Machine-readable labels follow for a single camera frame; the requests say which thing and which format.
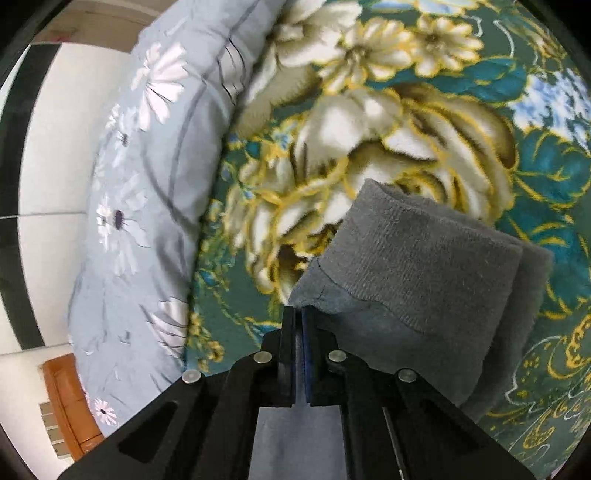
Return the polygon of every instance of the floral pillowcase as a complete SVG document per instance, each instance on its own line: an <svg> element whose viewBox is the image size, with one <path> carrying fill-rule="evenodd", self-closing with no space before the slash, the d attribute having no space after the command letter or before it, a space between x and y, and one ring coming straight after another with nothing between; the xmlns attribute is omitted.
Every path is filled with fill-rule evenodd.
<svg viewBox="0 0 591 480"><path fill-rule="evenodd" d="M68 316L104 434L183 370L200 217L283 0L180 0L140 35L99 144Z"/></svg>

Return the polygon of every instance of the metal screw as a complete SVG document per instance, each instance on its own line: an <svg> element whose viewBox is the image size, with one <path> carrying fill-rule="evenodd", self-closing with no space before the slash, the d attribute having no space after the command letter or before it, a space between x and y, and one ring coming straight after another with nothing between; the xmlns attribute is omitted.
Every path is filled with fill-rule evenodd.
<svg viewBox="0 0 591 480"><path fill-rule="evenodd" d="M329 360L337 364L344 362L346 358L347 354L342 350L332 350L332 352L329 353Z"/></svg>
<svg viewBox="0 0 591 480"><path fill-rule="evenodd" d="M271 355L269 352L261 350L260 352L255 353L253 358L257 364L267 364L273 360L273 355Z"/></svg>
<svg viewBox="0 0 591 480"><path fill-rule="evenodd" d="M403 368L398 372L398 379L404 383L413 383L417 379L417 373L409 368Z"/></svg>
<svg viewBox="0 0 591 480"><path fill-rule="evenodd" d="M187 370L183 372L183 382L187 385L192 385L201 380L201 372L199 370Z"/></svg>

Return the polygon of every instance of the wooden furniture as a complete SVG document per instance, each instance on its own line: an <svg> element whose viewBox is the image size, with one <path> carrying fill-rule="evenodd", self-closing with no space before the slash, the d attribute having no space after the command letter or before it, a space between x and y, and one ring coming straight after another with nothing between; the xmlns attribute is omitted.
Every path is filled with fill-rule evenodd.
<svg viewBox="0 0 591 480"><path fill-rule="evenodd" d="M76 373L74 355L60 356L43 364L49 400L64 441L74 460L103 441L89 410Z"/></svg>

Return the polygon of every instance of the bed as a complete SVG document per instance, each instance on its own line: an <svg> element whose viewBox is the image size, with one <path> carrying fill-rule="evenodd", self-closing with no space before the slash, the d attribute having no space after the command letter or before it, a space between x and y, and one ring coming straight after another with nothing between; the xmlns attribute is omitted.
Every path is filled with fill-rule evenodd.
<svg viewBox="0 0 591 480"><path fill-rule="evenodd" d="M183 369L224 371L256 351L307 259L373 178L554 252L528 347L480 421L546 476L591 423L587 65L506 0L232 5L181 0L144 31L106 121L69 314L103 434ZM198 36L208 28L216 35ZM426 131L470 138L467 149L439 146L465 165L480 155L484 186L417 154L436 141L425 132L405 150L388 147L388 128L360 125L388 101L439 119ZM480 134L469 131L466 118L483 117ZM333 172L345 157L350 168ZM323 188L310 193L313 181Z"/></svg>

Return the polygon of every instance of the white daisy print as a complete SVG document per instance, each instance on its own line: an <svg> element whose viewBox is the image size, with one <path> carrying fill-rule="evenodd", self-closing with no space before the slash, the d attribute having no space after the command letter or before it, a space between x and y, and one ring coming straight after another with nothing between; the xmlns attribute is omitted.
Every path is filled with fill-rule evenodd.
<svg viewBox="0 0 591 480"><path fill-rule="evenodd" d="M105 179L106 148L101 148L96 156L95 169L92 173L92 191L98 192Z"/></svg>
<svg viewBox="0 0 591 480"><path fill-rule="evenodd" d="M117 425L117 415L109 404L100 398L95 399L95 416L101 423L107 425Z"/></svg>
<svg viewBox="0 0 591 480"><path fill-rule="evenodd" d="M114 106L111 109L111 112L109 114L109 119L107 120L107 123L105 125L105 130L111 130L117 124L117 119L119 118L119 109L120 108L121 108L121 106L118 103L114 104Z"/></svg>
<svg viewBox="0 0 591 480"><path fill-rule="evenodd" d="M113 231L112 216L113 209L109 206L109 196L105 194L96 207L96 229L99 232L99 242L105 247L105 252L109 250L109 237Z"/></svg>
<svg viewBox="0 0 591 480"><path fill-rule="evenodd" d="M184 69L187 62L181 59L186 53L181 44L174 43L162 55L161 46L156 42L150 47L144 65L131 82L131 89L135 90L145 81L138 118L138 126L145 132L150 129L151 112L161 124L170 118L168 102L176 102L184 90L177 82L189 76Z"/></svg>
<svg viewBox="0 0 591 480"><path fill-rule="evenodd" d="M137 108L128 108L127 111L119 117L117 132L115 135L114 167L118 167L125 158L132 134L135 132L137 126L137 116Z"/></svg>
<svg viewBox="0 0 591 480"><path fill-rule="evenodd" d="M148 316L148 325L166 353L181 358L187 340L188 305L185 301L170 297L158 306L160 311Z"/></svg>
<svg viewBox="0 0 591 480"><path fill-rule="evenodd" d="M114 272L117 276L127 271L137 273L135 251L138 247L149 247L145 230L134 220L134 215L148 201L144 192L138 190L138 185L139 174L135 173L112 201L104 195L96 209L99 242L105 252L116 254Z"/></svg>

